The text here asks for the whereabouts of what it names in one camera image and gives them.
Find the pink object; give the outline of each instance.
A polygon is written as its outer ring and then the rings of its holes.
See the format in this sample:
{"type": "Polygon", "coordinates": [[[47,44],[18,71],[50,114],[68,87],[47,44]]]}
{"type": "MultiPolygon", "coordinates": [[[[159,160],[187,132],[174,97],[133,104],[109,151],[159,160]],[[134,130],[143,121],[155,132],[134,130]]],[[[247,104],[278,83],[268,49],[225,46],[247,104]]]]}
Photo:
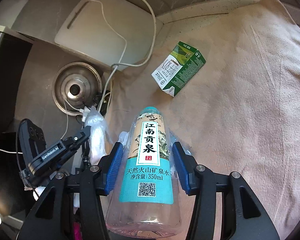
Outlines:
{"type": "Polygon", "coordinates": [[[82,240],[80,224],[77,222],[73,222],[73,232],[74,232],[74,240],[82,240]]]}

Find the metal lid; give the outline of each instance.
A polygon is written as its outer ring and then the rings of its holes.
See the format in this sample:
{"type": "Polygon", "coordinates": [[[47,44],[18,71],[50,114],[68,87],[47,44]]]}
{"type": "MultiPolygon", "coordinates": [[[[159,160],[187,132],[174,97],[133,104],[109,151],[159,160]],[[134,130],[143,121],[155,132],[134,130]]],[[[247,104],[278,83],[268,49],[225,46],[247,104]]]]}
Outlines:
{"type": "Polygon", "coordinates": [[[74,108],[84,108],[93,104],[93,97],[102,93],[102,83],[98,72],[84,62],[72,62],[57,73],[52,84],[52,96],[57,107],[72,116],[81,114],[74,108]]]}

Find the plastic wrap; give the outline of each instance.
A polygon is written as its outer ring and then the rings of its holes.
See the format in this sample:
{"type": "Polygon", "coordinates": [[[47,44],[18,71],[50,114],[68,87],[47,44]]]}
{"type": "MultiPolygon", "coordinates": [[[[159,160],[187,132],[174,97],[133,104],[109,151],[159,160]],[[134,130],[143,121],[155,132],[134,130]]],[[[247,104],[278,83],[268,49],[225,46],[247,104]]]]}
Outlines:
{"type": "Polygon", "coordinates": [[[125,147],[127,144],[128,137],[129,137],[129,133],[123,131],[119,134],[118,142],[122,143],[123,147],[125,147]]]}
{"type": "Polygon", "coordinates": [[[89,144],[90,144],[90,163],[98,164],[101,157],[106,155],[105,139],[107,123],[103,116],[93,106],[87,115],[84,126],[91,126],[89,144]]]}

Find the white cable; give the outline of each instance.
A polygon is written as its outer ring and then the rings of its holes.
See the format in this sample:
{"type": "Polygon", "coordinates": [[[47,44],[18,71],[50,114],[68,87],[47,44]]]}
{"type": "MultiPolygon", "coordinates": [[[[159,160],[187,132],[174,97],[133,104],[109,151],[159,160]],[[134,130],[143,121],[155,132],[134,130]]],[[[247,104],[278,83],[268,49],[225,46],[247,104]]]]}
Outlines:
{"type": "Polygon", "coordinates": [[[109,105],[110,105],[110,101],[111,101],[111,97],[112,97],[112,88],[113,88],[113,79],[111,79],[110,81],[110,96],[109,96],[109,99],[108,99],[108,104],[107,104],[107,111],[108,112],[108,108],[109,108],[109,105]]]}
{"type": "Polygon", "coordinates": [[[63,99],[64,101],[66,101],[68,103],[69,106],[71,106],[71,108],[73,108],[74,110],[80,111],[80,109],[73,107],[66,99],[63,99]]]}
{"type": "Polygon", "coordinates": [[[125,43],[124,49],[123,49],[123,52],[122,52],[121,57],[120,57],[120,59],[119,59],[119,62],[121,62],[121,60],[122,60],[122,58],[123,58],[123,55],[124,55],[124,53],[126,52],[126,49],[127,49],[127,45],[128,45],[127,40],[126,40],[122,35],[120,35],[119,33],[117,33],[117,32],[115,31],[115,29],[112,28],[112,26],[111,26],[111,25],[108,23],[108,21],[106,20],[105,13],[104,13],[104,10],[103,10],[103,3],[102,3],[101,1],[99,1],[99,0],[89,0],[89,1],[92,1],[92,2],[98,2],[98,3],[101,4],[101,11],[102,11],[102,16],[103,16],[104,21],[106,22],[106,24],[108,25],[108,27],[109,27],[115,34],[117,34],[120,38],[122,38],[122,39],[124,40],[124,43],[125,43]]]}
{"type": "Polygon", "coordinates": [[[100,112],[103,100],[105,100],[106,89],[108,87],[109,81],[111,80],[112,76],[114,75],[114,73],[117,69],[118,69],[118,65],[115,66],[114,70],[111,72],[111,74],[110,74],[110,76],[109,76],[109,78],[106,82],[105,89],[103,90],[102,98],[101,98],[100,103],[99,103],[98,112],[100,112]]]}
{"type": "Polygon", "coordinates": [[[105,94],[105,97],[106,97],[107,95],[110,95],[110,94],[111,94],[111,92],[106,93],[106,94],[105,94]]]}
{"type": "Polygon", "coordinates": [[[123,52],[122,52],[122,54],[121,54],[121,57],[120,57],[120,59],[119,59],[119,62],[112,65],[112,67],[115,66],[115,68],[114,68],[114,70],[112,71],[112,73],[110,74],[110,76],[109,76],[109,78],[108,78],[108,80],[107,80],[107,82],[106,82],[105,89],[104,89],[104,91],[103,91],[102,98],[101,98],[101,101],[100,101],[100,105],[99,105],[99,107],[98,107],[98,112],[100,112],[101,106],[102,106],[102,102],[103,102],[103,100],[104,100],[104,98],[105,98],[106,88],[107,88],[107,86],[108,86],[108,84],[109,84],[109,81],[111,80],[112,76],[114,75],[115,71],[118,69],[118,66],[119,66],[119,65],[124,65],[124,66],[130,66],[130,67],[140,67],[140,66],[146,64],[146,63],[149,61],[149,59],[150,59],[150,57],[151,57],[151,55],[152,55],[153,48],[154,48],[155,36],[156,36],[156,33],[157,33],[157,22],[156,22],[155,15],[154,15],[154,12],[153,12],[153,10],[152,10],[150,4],[149,4],[146,0],[142,0],[142,1],[147,5],[147,7],[149,8],[149,10],[150,10],[150,12],[151,12],[151,15],[152,15],[152,18],[153,18],[153,23],[154,23],[154,35],[153,35],[153,38],[152,38],[152,43],[151,43],[150,51],[149,51],[149,54],[148,54],[148,57],[146,58],[146,60],[145,60],[143,63],[141,63],[141,64],[135,65],[135,64],[121,63],[121,60],[122,60],[122,58],[123,58],[123,55],[124,55],[124,53],[125,53],[125,51],[126,51],[126,49],[127,49],[127,45],[128,45],[127,40],[126,40],[122,35],[120,35],[119,33],[117,33],[117,32],[111,27],[111,25],[108,23],[108,21],[106,20],[106,17],[105,17],[105,15],[104,15],[104,11],[103,11],[103,3],[102,3],[101,1],[99,1],[99,0],[89,0],[89,1],[98,2],[98,3],[101,4],[102,16],[103,16],[104,21],[106,22],[106,24],[108,25],[108,27],[109,27],[112,31],[114,31],[118,36],[120,36],[120,37],[121,37],[122,39],[124,39],[124,41],[125,41],[125,46],[124,46],[123,52]]]}
{"type": "Polygon", "coordinates": [[[16,153],[16,152],[9,152],[9,151],[2,150],[2,149],[0,149],[0,151],[5,152],[5,153],[16,153]]]}
{"type": "Polygon", "coordinates": [[[152,43],[151,43],[151,47],[150,47],[150,51],[149,51],[149,54],[148,54],[148,57],[146,58],[146,60],[141,63],[141,64],[128,64],[128,63],[116,63],[116,65],[124,65],[124,66],[129,66],[129,67],[140,67],[142,65],[144,65],[145,63],[147,63],[152,55],[152,51],[153,51],[153,47],[154,47],[154,42],[155,42],[155,36],[156,36],[156,33],[157,33],[157,21],[156,21],[156,18],[155,18],[155,15],[154,15],[154,12],[150,6],[150,4],[146,1],[146,0],[142,0],[149,8],[150,12],[151,12],[151,15],[152,15],[152,18],[153,18],[153,23],[154,23],[154,34],[153,34],[153,38],[152,38],[152,43]]]}
{"type": "Polygon", "coordinates": [[[62,140],[62,138],[66,135],[67,131],[68,131],[68,124],[69,124],[69,116],[68,116],[68,110],[67,110],[67,107],[66,107],[66,100],[63,101],[64,104],[65,104],[65,110],[66,110],[66,116],[67,116],[67,128],[66,128],[66,131],[65,133],[63,134],[63,136],[60,138],[60,140],[62,140]]]}

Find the teal label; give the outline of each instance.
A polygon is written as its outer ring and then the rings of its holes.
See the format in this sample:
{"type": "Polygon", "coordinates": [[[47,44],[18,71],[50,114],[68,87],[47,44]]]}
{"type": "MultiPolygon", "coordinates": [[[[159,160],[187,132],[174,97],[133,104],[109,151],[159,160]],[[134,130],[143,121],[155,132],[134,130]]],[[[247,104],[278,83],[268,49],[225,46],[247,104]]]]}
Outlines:
{"type": "Polygon", "coordinates": [[[136,157],[127,161],[119,201],[173,204],[169,160],[160,158],[160,166],[136,161],[136,157]]]}

